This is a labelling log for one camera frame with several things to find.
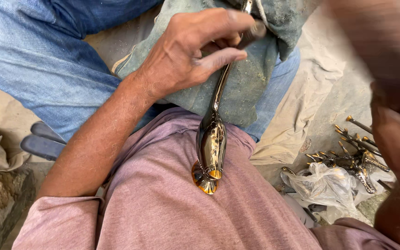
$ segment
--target polished metal piece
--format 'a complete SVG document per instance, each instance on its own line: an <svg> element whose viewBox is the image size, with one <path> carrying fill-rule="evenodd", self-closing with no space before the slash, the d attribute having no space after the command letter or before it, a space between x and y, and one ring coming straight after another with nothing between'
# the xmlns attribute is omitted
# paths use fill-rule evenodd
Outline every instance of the polished metal piece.
<svg viewBox="0 0 400 250"><path fill-rule="evenodd" d="M362 185L365 187L365 190L369 194L375 194L376 193L376 188L374 187L373 183L371 182L370 179L370 172L363 167L362 165L358 166L356 168L356 173L353 174L353 176L362 183Z"/></svg>
<svg viewBox="0 0 400 250"><path fill-rule="evenodd" d="M253 8L253 0L246 0L245 2L243 2L241 10L243 13L250 14L252 8Z"/></svg>
<svg viewBox="0 0 400 250"><path fill-rule="evenodd" d="M379 157L382 157L381 152L379 152L378 150L376 150L375 148L373 148L372 146L370 146L368 143L363 142L363 141L360 139L359 134L356 134L356 143L357 143L358 145L360 145L360 146L366 148L366 149L367 149L368 151L370 151L371 153L373 153L373 154L375 154L375 155L377 155L377 156L379 156Z"/></svg>
<svg viewBox="0 0 400 250"><path fill-rule="evenodd" d="M362 138L362 140L365 141L365 142L367 142L367 143L369 143L369 144L371 144L371 145L373 145L373 146L375 146L375 147L377 147L376 143L375 143L374 141L370 140L370 139L369 139L368 137L366 137L366 136L364 136L364 138Z"/></svg>
<svg viewBox="0 0 400 250"><path fill-rule="evenodd" d="M348 116L347 119L346 119L346 121L355 124L356 126L358 126L359 128L361 128L361 129L367 131L367 132L370 133L370 134L373 134L373 131L371 130L371 128L368 128L368 127L365 126L364 124L362 124L362 123L360 123L360 122L354 120L353 117L351 117L351 116Z"/></svg>
<svg viewBox="0 0 400 250"><path fill-rule="evenodd" d="M256 21L253 27L245 31L237 48L262 38L266 33L265 25ZM223 173L223 160L226 150L226 127L219 114L220 98L228 80L232 63L225 65L219 77L208 111L200 122L197 131L197 157L204 174L210 178L220 179Z"/></svg>
<svg viewBox="0 0 400 250"><path fill-rule="evenodd" d="M391 171L391 169L388 166L382 165L380 162L376 160L376 157L368 151L365 151L364 154L362 155L362 164L372 165L374 167L381 169L384 172Z"/></svg>
<svg viewBox="0 0 400 250"><path fill-rule="evenodd" d="M203 192L213 194L217 190L218 180L211 179L208 175L205 175L198 164L198 161L192 166L191 174L194 183L203 190Z"/></svg>
<svg viewBox="0 0 400 250"><path fill-rule="evenodd" d="M282 170L285 171L285 172L288 172L288 173L296 175L296 173L294 173L294 171L292 171L291 168L289 168L289 167L283 167Z"/></svg>
<svg viewBox="0 0 400 250"><path fill-rule="evenodd" d="M246 0L242 12L250 14L253 0ZM255 24L241 35L237 49L244 49L250 43L263 38L266 34L265 25L256 21ZM205 193L213 194L217 180L223 176L223 162L226 151L226 127L219 114L220 98L228 80L232 63L222 68L219 81L212 95L209 108L200 122L196 137L198 167L192 168L192 178L196 185Z"/></svg>

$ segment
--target stone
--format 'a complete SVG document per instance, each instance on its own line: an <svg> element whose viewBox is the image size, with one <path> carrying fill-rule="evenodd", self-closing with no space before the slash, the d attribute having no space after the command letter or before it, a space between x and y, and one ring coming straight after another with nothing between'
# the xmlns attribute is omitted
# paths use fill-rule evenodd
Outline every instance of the stone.
<svg viewBox="0 0 400 250"><path fill-rule="evenodd" d="M36 195L32 169L0 172L0 248L19 220L27 204Z"/></svg>

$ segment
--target pink t-shirt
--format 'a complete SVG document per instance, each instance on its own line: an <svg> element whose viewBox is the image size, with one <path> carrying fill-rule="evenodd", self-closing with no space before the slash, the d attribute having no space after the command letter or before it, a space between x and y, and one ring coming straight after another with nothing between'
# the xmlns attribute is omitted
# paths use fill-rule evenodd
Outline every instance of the pink t-shirt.
<svg viewBox="0 0 400 250"><path fill-rule="evenodd" d="M191 175L200 120L164 111L127 140L104 199L39 199L13 249L400 249L354 219L305 228L249 162L253 139L233 125L224 176L205 194Z"/></svg>

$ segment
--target concrete floor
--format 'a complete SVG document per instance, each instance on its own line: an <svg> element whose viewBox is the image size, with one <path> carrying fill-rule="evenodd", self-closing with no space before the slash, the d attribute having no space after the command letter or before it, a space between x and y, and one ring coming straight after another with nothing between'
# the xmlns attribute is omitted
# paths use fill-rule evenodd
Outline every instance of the concrete floor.
<svg viewBox="0 0 400 250"><path fill-rule="evenodd" d="M368 126L371 125L372 121L369 107L371 100L369 85L371 79L368 73L365 72L363 63L355 59L354 55L351 57L352 59L347 60L344 76L333 85L331 92L320 106L309 127L305 142L311 140L311 146L306 151L299 153L292 165L256 166L271 185L276 186L281 183L280 171L283 166L287 166L295 172L306 168L308 166L306 163L312 162L310 158L305 156L306 154L314 154L318 151L327 152L329 150L340 153L341 148L338 145L340 135L335 132L334 124L338 124L342 128L348 128L350 134L359 133L362 137L372 138L371 134L345 121L348 115ZM351 145L344 145L349 151L354 151Z"/></svg>

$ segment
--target lap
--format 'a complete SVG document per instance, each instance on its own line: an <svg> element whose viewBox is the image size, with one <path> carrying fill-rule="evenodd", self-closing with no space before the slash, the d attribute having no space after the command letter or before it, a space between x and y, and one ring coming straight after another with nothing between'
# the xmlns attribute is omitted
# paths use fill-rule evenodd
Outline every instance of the lap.
<svg viewBox="0 0 400 250"><path fill-rule="evenodd" d="M265 91L256 103L257 120L246 128L240 128L259 142L275 115L275 110L288 91L300 64L300 51L296 47L288 60L277 58Z"/></svg>
<svg viewBox="0 0 400 250"><path fill-rule="evenodd" d="M120 83L81 39L158 2L0 0L0 89L67 141Z"/></svg>

